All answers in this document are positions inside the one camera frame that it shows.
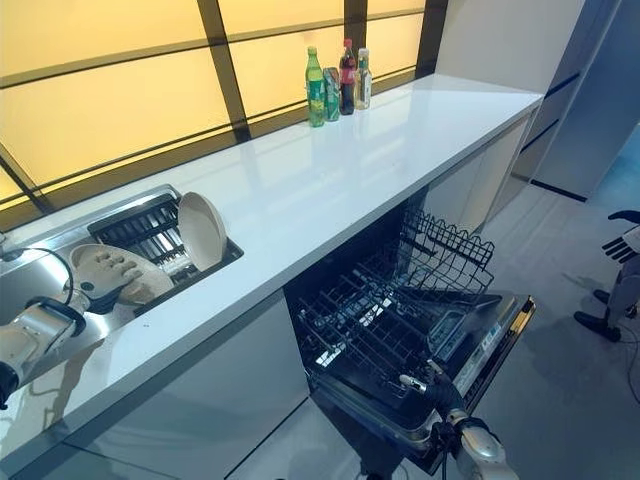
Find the plastic bottle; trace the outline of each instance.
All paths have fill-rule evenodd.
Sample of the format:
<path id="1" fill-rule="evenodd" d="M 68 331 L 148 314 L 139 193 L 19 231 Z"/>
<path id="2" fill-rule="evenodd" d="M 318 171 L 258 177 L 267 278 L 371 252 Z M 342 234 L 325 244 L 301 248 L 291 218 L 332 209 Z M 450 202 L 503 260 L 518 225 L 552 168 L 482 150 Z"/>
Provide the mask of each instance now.
<path id="1" fill-rule="evenodd" d="M 369 49 L 358 50 L 358 71 L 356 72 L 356 108 L 369 108 L 371 102 L 371 71 L 369 70 Z"/>
<path id="2" fill-rule="evenodd" d="M 340 58 L 340 113 L 351 115 L 354 107 L 356 59 L 351 51 L 351 39 L 344 39 L 344 55 Z"/>
<path id="3" fill-rule="evenodd" d="M 307 70 L 305 80 L 307 83 L 307 103 L 309 104 L 309 123 L 312 127 L 324 125 L 324 78 L 322 68 L 318 62 L 316 47 L 308 47 Z"/>

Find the white plate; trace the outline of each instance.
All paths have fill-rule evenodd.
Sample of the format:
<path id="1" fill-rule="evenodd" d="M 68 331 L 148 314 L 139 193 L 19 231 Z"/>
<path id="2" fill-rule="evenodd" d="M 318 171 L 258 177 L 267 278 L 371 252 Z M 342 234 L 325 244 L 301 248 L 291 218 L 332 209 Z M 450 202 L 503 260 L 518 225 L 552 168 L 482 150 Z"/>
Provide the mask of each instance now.
<path id="1" fill-rule="evenodd" d="M 185 193 L 178 206 L 178 229 L 184 249 L 200 271 L 219 263 L 227 248 L 222 218 L 209 200 Z"/>
<path id="2" fill-rule="evenodd" d="M 129 285 L 122 289 L 118 300 L 129 305 L 145 305 L 154 298 L 168 292 L 173 288 L 173 281 L 159 267 L 149 260 L 142 258 L 128 250 L 123 250 L 111 245 L 101 245 L 90 243 L 74 248 L 69 255 L 69 260 L 73 268 L 77 268 L 87 256 L 96 256 L 99 253 L 109 253 L 110 255 L 122 255 L 126 261 L 136 264 L 136 270 L 142 272 L 142 276 L 136 278 Z"/>

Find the sink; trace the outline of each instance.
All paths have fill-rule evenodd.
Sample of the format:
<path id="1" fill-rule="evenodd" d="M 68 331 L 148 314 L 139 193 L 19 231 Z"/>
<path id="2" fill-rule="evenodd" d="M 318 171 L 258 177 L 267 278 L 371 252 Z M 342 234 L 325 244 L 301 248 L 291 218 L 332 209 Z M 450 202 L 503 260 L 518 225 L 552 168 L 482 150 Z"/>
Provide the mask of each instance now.
<path id="1" fill-rule="evenodd" d="M 166 204 L 168 202 L 169 204 L 175 204 L 175 208 L 177 208 L 179 199 L 180 194 L 173 187 L 163 185 L 59 227 L 54 231 L 47 232 L 33 239 L 29 244 L 19 246 L 48 248 L 67 260 L 70 252 L 75 247 L 87 243 L 112 244 L 127 248 L 136 254 L 141 254 L 147 252 L 144 246 L 135 242 L 129 242 L 127 245 L 117 244 L 117 238 L 114 238 L 113 242 L 108 241 L 110 237 L 105 232 L 108 232 L 108 229 L 114 228 L 114 226 L 118 227 L 123 221 L 131 218 L 140 218 L 141 215 L 145 215 L 150 205 L 158 205 L 160 202 L 165 202 Z M 181 244 L 176 223 L 177 221 L 174 221 L 174 232 L 171 238 Z M 155 228 L 155 232 L 159 230 L 157 225 L 149 224 L 148 226 L 149 228 Z M 136 316 L 152 309 L 202 278 L 224 268 L 240 258 L 242 254 L 242 250 L 229 239 L 223 261 L 204 272 L 199 272 L 195 269 L 181 245 L 173 253 L 169 252 L 159 256 L 145 255 L 147 259 L 154 261 L 171 276 L 174 288 L 142 307 L 116 304 L 113 311 L 107 315 L 85 313 L 87 327 L 82 334 L 70 338 L 60 348 L 43 357 L 23 383 L 32 381 L 60 362 L 68 360 L 80 351 L 95 345 L 101 339 L 107 337 L 109 333 L 127 324 Z M 176 271 L 176 264 L 180 265 L 179 271 Z M 66 281 L 67 271 L 64 265 L 54 256 L 44 252 L 26 251 L 19 259 L 13 262 L 0 261 L 0 325 L 6 325 L 11 322 L 24 309 L 25 303 L 31 298 L 38 295 L 59 295 Z"/>

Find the gray floor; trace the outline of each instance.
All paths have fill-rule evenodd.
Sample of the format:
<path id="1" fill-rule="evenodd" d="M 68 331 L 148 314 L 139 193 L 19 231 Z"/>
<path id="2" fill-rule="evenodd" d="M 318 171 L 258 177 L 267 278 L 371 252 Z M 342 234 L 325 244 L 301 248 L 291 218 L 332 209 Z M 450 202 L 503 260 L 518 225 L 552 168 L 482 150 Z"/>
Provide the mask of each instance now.
<path id="1" fill-rule="evenodd" d="M 529 293 L 538 306 L 475 412 L 523 480 L 640 478 L 640 405 L 626 379 L 633 347 L 572 319 L 578 308 L 603 312 L 590 292 L 615 279 L 600 246 L 629 227 L 607 220 L 618 209 L 640 209 L 640 131 L 588 203 L 527 186 L 483 232 L 497 246 L 494 287 Z M 623 324 L 640 336 L 640 319 Z M 640 391 L 640 359 L 634 382 Z M 357 456 L 312 402 L 277 433 L 233 478 L 358 478 Z M 449 465 L 449 478 L 460 478 Z M 429 477 L 405 461 L 396 478 Z"/>

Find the green can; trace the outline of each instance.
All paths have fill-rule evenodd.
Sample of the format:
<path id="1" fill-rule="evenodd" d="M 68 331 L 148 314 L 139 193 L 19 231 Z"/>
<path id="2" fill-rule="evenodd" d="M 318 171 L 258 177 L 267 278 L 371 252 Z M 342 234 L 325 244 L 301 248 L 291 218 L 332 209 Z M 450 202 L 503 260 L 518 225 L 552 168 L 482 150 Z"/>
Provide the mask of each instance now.
<path id="1" fill-rule="evenodd" d="M 324 112 L 329 122 L 335 122 L 340 118 L 340 76 L 335 67 L 324 68 Z"/>

